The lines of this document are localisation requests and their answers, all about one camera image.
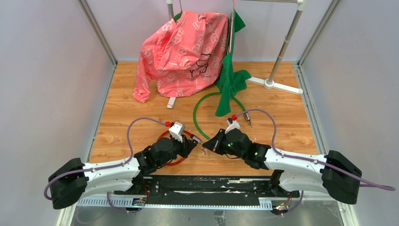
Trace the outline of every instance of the green towel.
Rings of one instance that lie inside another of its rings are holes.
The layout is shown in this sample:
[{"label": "green towel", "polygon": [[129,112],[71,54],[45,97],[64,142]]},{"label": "green towel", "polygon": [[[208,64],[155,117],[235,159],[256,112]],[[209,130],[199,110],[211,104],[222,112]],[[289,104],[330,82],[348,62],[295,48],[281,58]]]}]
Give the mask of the green towel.
[{"label": "green towel", "polygon": [[234,36],[235,32],[238,32],[242,28],[245,27],[244,21],[242,21],[241,17],[238,15],[236,11],[234,11],[234,24],[233,32],[229,35],[231,37],[231,50],[230,53],[227,54],[222,60],[223,68],[220,73],[219,79],[216,81],[216,86],[219,88],[219,91],[222,93],[222,97],[220,98],[219,106],[217,107],[215,115],[218,117],[222,117],[231,112],[230,109],[230,99],[234,97],[238,91],[247,88],[247,84],[245,80],[251,78],[251,75],[246,70],[241,70],[238,72],[233,72],[233,50],[234,50]]}]

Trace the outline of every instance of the white wall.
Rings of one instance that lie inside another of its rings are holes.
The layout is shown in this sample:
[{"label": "white wall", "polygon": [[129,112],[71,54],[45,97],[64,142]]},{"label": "white wall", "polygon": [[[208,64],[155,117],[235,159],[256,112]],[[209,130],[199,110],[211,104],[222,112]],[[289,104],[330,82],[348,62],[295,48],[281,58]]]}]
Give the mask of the white wall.
[{"label": "white wall", "polygon": [[[304,65],[330,150],[399,188],[399,2],[343,0]],[[398,225],[398,192],[361,188],[362,226]]]},{"label": "white wall", "polygon": [[2,0],[0,33],[0,225],[51,226],[47,178],[86,159],[113,67],[76,0]]},{"label": "white wall", "polygon": [[[181,0],[183,10],[230,15],[232,0]],[[284,60],[297,60],[331,0],[309,0]],[[118,61],[136,61],[142,43],[169,20],[166,0],[88,0]],[[234,60],[274,61],[291,25],[296,4],[238,0],[236,10],[247,24],[237,33]],[[174,0],[175,14],[180,12]]]}]

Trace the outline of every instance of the wooden floor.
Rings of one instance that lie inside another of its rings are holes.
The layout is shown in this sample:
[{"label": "wooden floor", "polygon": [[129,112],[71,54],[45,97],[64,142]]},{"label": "wooden floor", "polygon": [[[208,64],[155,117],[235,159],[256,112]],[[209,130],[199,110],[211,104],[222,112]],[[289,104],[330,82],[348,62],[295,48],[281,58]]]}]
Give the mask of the wooden floor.
[{"label": "wooden floor", "polygon": [[[248,70],[252,76],[267,78],[273,67],[273,62],[235,62],[234,70]],[[137,63],[118,63],[112,81],[108,100],[105,105],[101,124],[98,129],[90,162],[119,160],[129,156],[126,131],[130,122],[138,117],[152,117],[160,121],[179,121],[190,129],[191,133],[205,140],[196,130],[192,111],[198,100],[211,92],[218,92],[215,85],[200,91],[191,97],[176,100],[173,109],[167,109],[169,98],[161,97],[156,89],[156,82],[150,83],[150,99],[142,104],[133,97],[136,84]],[[276,82],[298,87],[294,69],[289,62],[282,63]],[[215,110],[220,96],[206,99],[199,107],[197,120],[202,130],[213,137],[220,128],[227,128],[226,117],[216,117]],[[278,125],[276,147],[293,152],[317,154],[309,121],[300,95],[289,94],[275,89],[265,89],[262,86],[248,83],[248,88],[236,96],[247,109],[261,108],[273,115]],[[231,101],[232,113],[240,113],[241,108]],[[252,141],[270,144],[273,126],[270,119],[261,112],[250,113],[252,128],[239,118],[241,131],[248,134]],[[130,133],[130,139],[135,152],[152,145],[158,136],[167,128],[157,123],[141,120],[135,123]],[[207,151],[206,154],[197,146],[189,158],[176,166],[166,166],[155,174],[195,174],[195,175],[270,175],[267,170],[250,168],[241,159],[231,160],[225,155]]]}]

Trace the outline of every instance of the metal pole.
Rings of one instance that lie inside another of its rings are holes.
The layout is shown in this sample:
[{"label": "metal pole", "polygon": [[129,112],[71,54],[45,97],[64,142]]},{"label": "metal pole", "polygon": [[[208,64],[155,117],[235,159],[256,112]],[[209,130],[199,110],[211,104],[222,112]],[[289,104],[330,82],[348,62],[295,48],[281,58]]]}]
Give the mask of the metal pole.
[{"label": "metal pole", "polygon": [[103,46],[105,53],[107,54],[108,58],[110,59],[111,63],[116,67],[116,58],[114,54],[112,53],[110,45],[108,45],[107,41],[105,40],[105,37],[103,33],[101,32],[100,27],[98,26],[98,23],[96,19],[94,18],[93,13],[90,10],[90,7],[87,3],[86,0],[78,0],[78,3],[80,7],[83,10],[83,13],[86,15],[91,27],[93,28],[94,32],[97,35],[97,38],[100,40],[101,45]]},{"label": "metal pole", "polygon": [[276,76],[277,70],[278,70],[278,68],[279,68],[279,66],[281,64],[281,61],[283,59],[283,56],[284,56],[284,54],[285,54],[285,52],[287,50],[289,41],[291,40],[292,34],[294,33],[294,30],[296,28],[296,25],[298,24],[298,21],[299,21],[299,18],[301,17],[301,14],[302,14],[302,10],[297,10],[296,13],[295,13],[295,17],[292,20],[291,26],[289,27],[288,33],[286,35],[286,39],[284,40],[284,44],[281,47],[279,56],[277,57],[276,62],[274,63],[274,66],[273,66],[273,69],[272,69],[272,71],[270,73],[269,78],[266,80],[266,83],[268,85],[272,85],[273,84],[273,78],[274,78],[274,76]]},{"label": "metal pole", "polygon": [[298,4],[298,0],[242,0],[242,1],[270,1],[270,2],[285,2],[285,3]]},{"label": "metal pole", "polygon": [[336,8],[338,7],[338,4],[341,2],[341,0],[332,0],[330,6],[328,6],[328,9],[326,11],[326,13],[323,16],[323,19],[320,21],[319,25],[317,26],[316,31],[314,32],[312,38],[310,39],[308,45],[305,48],[305,51],[303,51],[301,58],[299,58],[298,61],[298,66],[302,66],[311,49],[313,48],[314,44],[316,43],[317,39],[319,39],[320,34],[322,33],[322,31],[324,30],[324,28],[326,27],[327,23],[329,22],[330,18],[332,17],[332,15],[334,14]]},{"label": "metal pole", "polygon": [[173,3],[168,3],[169,19],[172,19],[175,15],[173,14]]}]

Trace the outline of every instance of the red cable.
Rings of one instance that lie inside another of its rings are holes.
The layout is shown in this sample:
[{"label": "red cable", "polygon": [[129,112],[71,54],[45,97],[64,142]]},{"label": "red cable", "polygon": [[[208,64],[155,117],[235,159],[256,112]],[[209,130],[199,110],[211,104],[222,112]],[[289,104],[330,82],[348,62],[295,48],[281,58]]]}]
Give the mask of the red cable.
[{"label": "red cable", "polygon": [[151,195],[151,187],[149,185],[145,185],[145,187],[148,188],[148,195],[147,195],[147,198],[148,198]]},{"label": "red cable", "polygon": [[[164,137],[164,136],[165,136],[166,134],[168,134],[168,133],[169,133],[169,130],[166,130],[165,132],[163,132],[163,133],[161,134],[161,136],[158,138],[157,141],[159,141],[162,137]],[[184,131],[184,133],[187,134],[188,136],[191,136],[191,135],[192,135],[190,132],[188,132],[188,131],[186,131],[186,130]],[[177,160],[177,161],[175,161],[175,162],[171,162],[171,163],[169,163],[169,164],[167,164],[167,165],[168,165],[168,166],[175,166],[175,165],[177,165],[177,164],[183,162],[185,159],[186,159],[186,158],[181,158],[181,159],[179,159],[179,160]]]}]

